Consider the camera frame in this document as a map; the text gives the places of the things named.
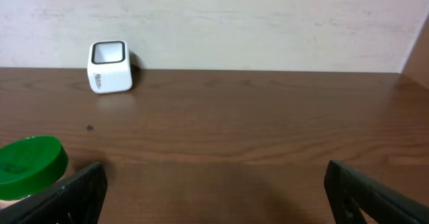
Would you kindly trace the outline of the white barcode scanner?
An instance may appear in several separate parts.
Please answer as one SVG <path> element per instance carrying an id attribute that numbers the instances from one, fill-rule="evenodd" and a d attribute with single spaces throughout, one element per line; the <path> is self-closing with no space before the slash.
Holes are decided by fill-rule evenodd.
<path id="1" fill-rule="evenodd" d="M 123 40 L 93 43 L 86 71 L 90 88 L 97 94 L 130 90 L 133 80 L 127 43 Z"/>

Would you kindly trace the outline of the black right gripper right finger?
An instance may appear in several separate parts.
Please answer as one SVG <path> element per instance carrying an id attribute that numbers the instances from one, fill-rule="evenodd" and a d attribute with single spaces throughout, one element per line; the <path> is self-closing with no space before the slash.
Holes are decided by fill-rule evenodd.
<path id="1" fill-rule="evenodd" d="M 336 224 L 366 224 L 363 213 L 378 223 L 428 224 L 428 207 L 331 160 L 324 189 Z"/>

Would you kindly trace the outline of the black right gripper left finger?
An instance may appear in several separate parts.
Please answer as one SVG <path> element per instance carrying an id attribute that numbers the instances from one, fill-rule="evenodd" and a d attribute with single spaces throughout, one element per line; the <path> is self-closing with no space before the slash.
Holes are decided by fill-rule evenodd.
<path id="1" fill-rule="evenodd" d="M 1 210 L 1 224 L 97 224 L 107 193 L 107 175 L 93 162 L 73 175 Z"/>

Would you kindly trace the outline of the green lid seasoning jar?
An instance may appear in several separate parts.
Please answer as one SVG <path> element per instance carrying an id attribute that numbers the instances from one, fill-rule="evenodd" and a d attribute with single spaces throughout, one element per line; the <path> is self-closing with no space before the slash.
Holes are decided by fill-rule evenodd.
<path id="1" fill-rule="evenodd" d="M 1 208 L 5 209 L 74 174 L 60 140 L 39 135 L 1 148 Z"/>

